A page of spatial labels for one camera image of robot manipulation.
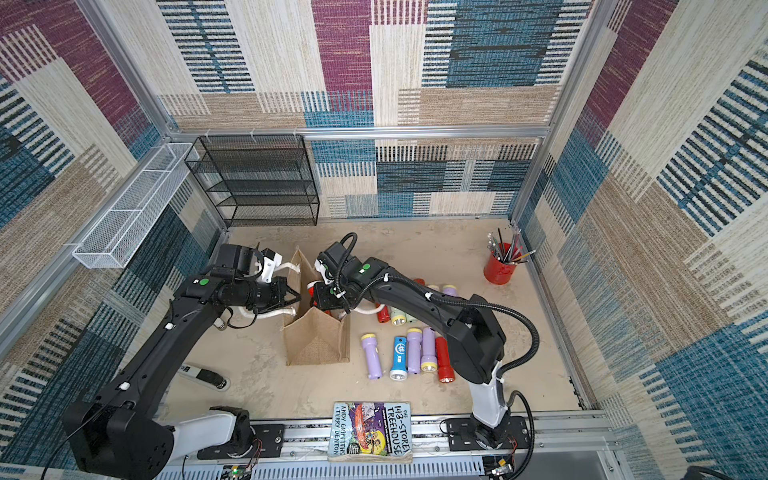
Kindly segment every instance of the black wire shelf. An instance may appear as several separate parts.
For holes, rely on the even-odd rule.
[[[299,135],[199,137],[187,166],[228,227],[317,225],[319,197]]]

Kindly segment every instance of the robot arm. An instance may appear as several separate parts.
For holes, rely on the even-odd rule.
[[[352,243],[344,247],[342,243],[348,238],[352,238]],[[360,262],[349,255],[356,235],[350,233],[345,240],[334,243],[318,256],[315,267],[323,275],[325,285],[315,286],[313,302],[321,310],[353,309],[365,298],[410,313],[442,334],[448,343],[451,366],[469,381],[472,415],[479,422],[475,436],[485,447],[497,448],[506,437],[502,420],[508,409],[500,378],[536,353],[536,328],[520,313],[490,304],[479,295],[469,300],[446,296],[403,276],[377,258]],[[506,336],[492,310],[513,316],[531,332],[529,351],[505,365],[501,360]]]
[[[411,313],[441,333],[448,341],[453,369],[470,382],[472,412],[479,421],[477,439],[497,448],[506,436],[502,417],[507,415],[498,377],[533,356],[538,348],[533,325],[514,310],[489,304],[478,295],[464,300],[428,289],[376,258],[362,263],[349,256],[352,247],[334,243],[318,256],[316,268],[325,285],[316,286],[313,303],[322,310],[348,310],[366,298]],[[249,419],[242,410],[216,407],[211,415],[179,425],[162,426],[151,418],[194,344],[225,310],[244,306],[258,315],[300,298],[285,277],[266,271],[265,266],[274,268],[278,263],[270,250],[225,244],[212,267],[179,286],[160,325],[128,365],[93,402],[74,402],[65,410],[62,422],[80,470],[148,480],[168,460],[207,446],[250,447]],[[249,276],[254,269],[257,274]],[[289,294],[293,298],[286,301]],[[525,356],[504,366],[506,337],[492,310],[520,319],[534,337]]]
[[[279,263],[275,259],[276,254],[269,250],[223,245],[208,271],[191,276],[178,287],[150,338],[94,401],[67,407],[62,422],[80,470],[149,479],[168,460],[224,444],[233,433],[238,440],[246,440],[235,443],[250,445],[247,413],[243,419],[242,411],[218,409],[171,427],[157,424],[152,416],[192,347],[225,310],[244,306],[256,314],[267,313],[300,300],[285,277],[272,278],[264,268]],[[248,276],[254,264],[258,274]],[[286,301],[290,294],[293,298]]]

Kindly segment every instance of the patterned fabric wall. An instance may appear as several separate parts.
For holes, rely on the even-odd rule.
[[[74,0],[0,0],[0,311],[158,140]]]
[[[191,181],[124,270],[78,267],[0,364],[0,462],[15,464],[4,478],[40,475],[21,465],[47,462],[65,437],[66,406],[92,399],[154,331],[182,279],[207,265],[220,231]],[[76,469],[69,448],[53,466]]]
[[[307,141],[320,216],[506,215],[537,138]]]
[[[521,226],[636,478],[768,472],[768,2],[620,0]]]
[[[547,123],[591,0],[104,0],[181,128]]]

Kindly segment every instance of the brown paper bag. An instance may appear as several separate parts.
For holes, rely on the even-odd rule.
[[[301,273],[291,270],[288,285],[301,293],[295,316],[283,315],[283,341],[287,365],[322,365],[349,361],[349,315],[336,319],[315,307],[310,308],[306,286],[321,280],[320,274],[296,248],[291,263],[300,265]]]

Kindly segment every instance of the white mesh basket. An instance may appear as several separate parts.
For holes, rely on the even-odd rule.
[[[192,144],[165,144],[74,250],[87,268],[125,268],[200,158]]]

